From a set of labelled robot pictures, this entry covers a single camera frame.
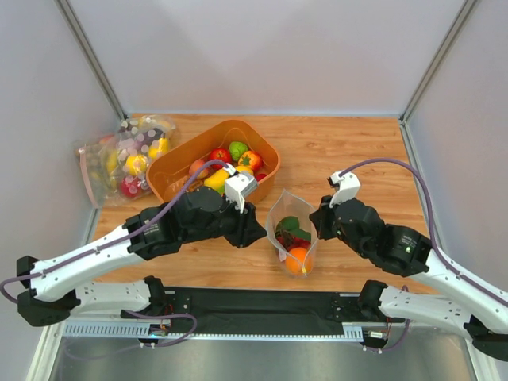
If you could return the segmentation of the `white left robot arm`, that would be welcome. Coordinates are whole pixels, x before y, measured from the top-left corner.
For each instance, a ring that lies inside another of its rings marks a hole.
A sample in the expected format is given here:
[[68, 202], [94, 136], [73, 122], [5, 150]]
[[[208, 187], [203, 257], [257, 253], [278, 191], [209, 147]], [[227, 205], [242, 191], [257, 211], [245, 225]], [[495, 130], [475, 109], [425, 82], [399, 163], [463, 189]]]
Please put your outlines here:
[[239, 207], [209, 187], [185, 192], [142, 210], [72, 252], [50, 260], [20, 258], [17, 275], [25, 290], [17, 296], [17, 312], [34, 327], [93, 312], [159, 317], [170, 310], [160, 279], [147, 276], [131, 283], [98, 283], [96, 278], [175, 254], [185, 244], [223, 237], [235, 248], [246, 248], [266, 235], [252, 203]]

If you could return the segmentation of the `fake orange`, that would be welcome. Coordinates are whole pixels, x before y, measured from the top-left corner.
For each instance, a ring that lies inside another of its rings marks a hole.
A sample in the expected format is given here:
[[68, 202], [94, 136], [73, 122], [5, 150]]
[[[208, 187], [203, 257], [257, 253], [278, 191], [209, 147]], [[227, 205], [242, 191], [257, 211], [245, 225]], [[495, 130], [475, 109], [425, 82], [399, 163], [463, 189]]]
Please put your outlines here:
[[306, 248], [292, 248], [285, 259], [286, 269], [294, 275], [307, 275], [313, 269], [313, 257]]

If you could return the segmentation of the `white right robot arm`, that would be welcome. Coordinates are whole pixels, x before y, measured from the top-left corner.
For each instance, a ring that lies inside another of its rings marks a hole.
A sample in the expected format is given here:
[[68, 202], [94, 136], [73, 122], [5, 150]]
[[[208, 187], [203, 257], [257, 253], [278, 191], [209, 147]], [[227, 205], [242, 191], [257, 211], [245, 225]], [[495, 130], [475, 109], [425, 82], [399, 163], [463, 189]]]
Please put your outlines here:
[[507, 293], [462, 268], [452, 269], [431, 240], [418, 231], [385, 223], [377, 211], [352, 198], [332, 205], [325, 196], [309, 219], [321, 240], [337, 238], [358, 256], [392, 275], [414, 279], [439, 291], [416, 295], [368, 280], [358, 298], [369, 321], [404, 318], [447, 329], [469, 339], [483, 354], [507, 359]]

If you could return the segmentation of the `blue zip top bag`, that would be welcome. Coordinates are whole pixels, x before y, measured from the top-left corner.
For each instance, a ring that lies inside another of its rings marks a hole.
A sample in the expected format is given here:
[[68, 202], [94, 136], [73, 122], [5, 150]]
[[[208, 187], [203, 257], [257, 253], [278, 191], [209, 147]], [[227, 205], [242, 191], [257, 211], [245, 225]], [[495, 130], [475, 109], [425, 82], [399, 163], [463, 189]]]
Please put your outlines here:
[[291, 192], [284, 190], [267, 215], [267, 220], [265, 224], [265, 229], [267, 231], [267, 239], [270, 242], [271, 250], [274, 254], [275, 261], [277, 262], [279, 267], [283, 271], [285, 271], [289, 276], [304, 279], [307, 278], [312, 271], [307, 275], [294, 275], [291, 274], [286, 269], [285, 259], [287, 257], [288, 252], [275, 239], [276, 226], [281, 219], [287, 216], [295, 216], [299, 219], [300, 229], [303, 229], [311, 234], [311, 246], [307, 249], [307, 251], [308, 254], [313, 257], [313, 265], [314, 265], [317, 255], [318, 237], [314, 225], [309, 219], [309, 215], [314, 211], [315, 208], [312, 207], [303, 198], [300, 198], [295, 194], [292, 194]]

